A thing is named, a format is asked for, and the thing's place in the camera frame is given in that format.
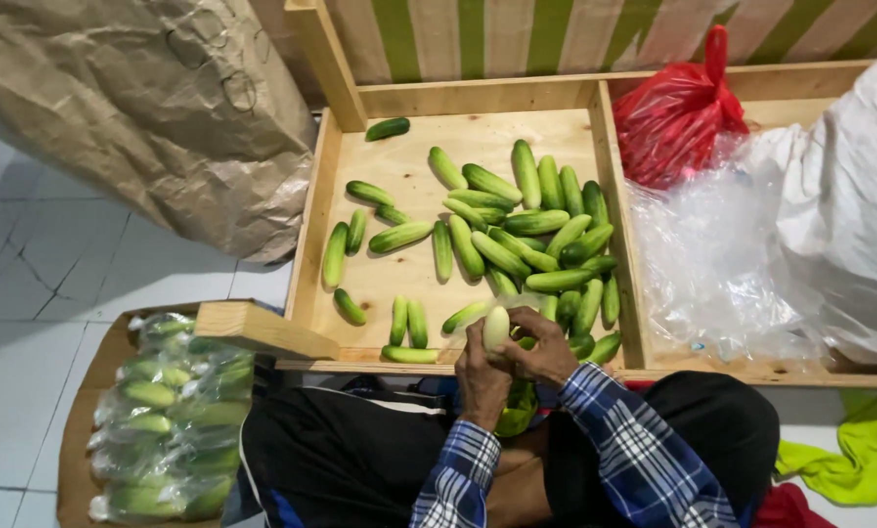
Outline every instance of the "wooden tray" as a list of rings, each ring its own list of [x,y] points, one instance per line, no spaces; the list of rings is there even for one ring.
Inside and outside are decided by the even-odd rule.
[[[768,362],[705,359],[690,351],[651,350],[636,260],[649,248],[634,246],[627,195],[617,147],[611,102],[638,86],[651,72],[566,75],[356,87],[323,2],[289,0],[286,9],[300,29],[304,48],[331,105],[325,109],[315,150],[315,170],[305,209],[305,223],[295,257],[285,317],[257,325],[239,314],[232,324],[208,318],[202,308],[198,329],[210,325],[230,331],[236,339],[294,351],[279,368],[330,372],[451,375],[461,339],[441,335],[445,318],[462,306],[491,297],[486,281],[470,284],[454,270],[451,280],[436,280],[431,239],[385,256],[366,251],[366,241],[387,226],[373,218],[368,205],[345,194],[351,179],[363,179],[392,193],[400,210],[415,219],[435,220],[448,211],[441,204],[448,192],[432,174],[426,157],[440,146],[457,163],[476,162],[513,180],[510,152],[524,138],[537,160],[552,154],[571,164],[581,183],[596,179],[609,203],[615,232],[609,251],[619,260],[616,270],[621,310],[621,354],[613,363],[621,378],[657,379],[684,369],[727,372],[749,383],[877,387],[877,369],[835,362],[808,365],[806,372]],[[852,87],[870,61],[843,61],[774,66],[738,66],[726,71],[729,86],[743,102],[753,130],[792,123],[805,126]],[[411,121],[409,133],[374,143],[363,141],[368,124],[394,116]],[[342,287],[367,313],[366,325],[341,318],[332,294],[320,281],[320,262],[328,235],[339,221],[363,208],[370,214],[362,252],[347,258]],[[419,299],[426,308],[429,346],[446,349],[438,365],[401,365],[380,360],[387,341],[395,295]],[[606,330],[595,324],[597,338]],[[292,335],[301,337],[293,343]]]

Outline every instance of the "person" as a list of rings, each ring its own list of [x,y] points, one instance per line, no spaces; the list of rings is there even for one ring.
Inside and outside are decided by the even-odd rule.
[[[462,413],[430,398],[284,388],[241,433],[268,525],[334,528],[605,526],[746,528],[771,483],[778,420],[723,374],[677,372],[641,393],[578,364],[560,326],[508,311],[492,354],[483,321],[456,363]],[[515,373],[559,392],[564,412],[503,443],[492,431]]]

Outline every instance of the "black pants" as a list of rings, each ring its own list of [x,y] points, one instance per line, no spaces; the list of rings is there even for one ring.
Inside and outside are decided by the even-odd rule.
[[[777,413],[761,394],[726,375],[681,372],[643,397],[706,463],[737,516],[757,509],[779,438]],[[254,407],[243,463],[269,526],[407,526],[452,418],[398,407],[312,388],[282,389]],[[548,524],[629,526],[598,480],[592,443],[570,416],[548,419]]]

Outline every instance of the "striped fabric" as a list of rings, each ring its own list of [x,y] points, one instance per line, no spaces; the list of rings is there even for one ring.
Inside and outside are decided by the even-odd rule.
[[[362,85],[877,56],[877,0],[327,0]]]

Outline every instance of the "brown paper sack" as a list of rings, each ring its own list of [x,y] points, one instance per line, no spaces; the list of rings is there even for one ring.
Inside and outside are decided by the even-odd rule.
[[[182,237],[291,251],[316,135],[245,0],[0,0],[0,137]]]

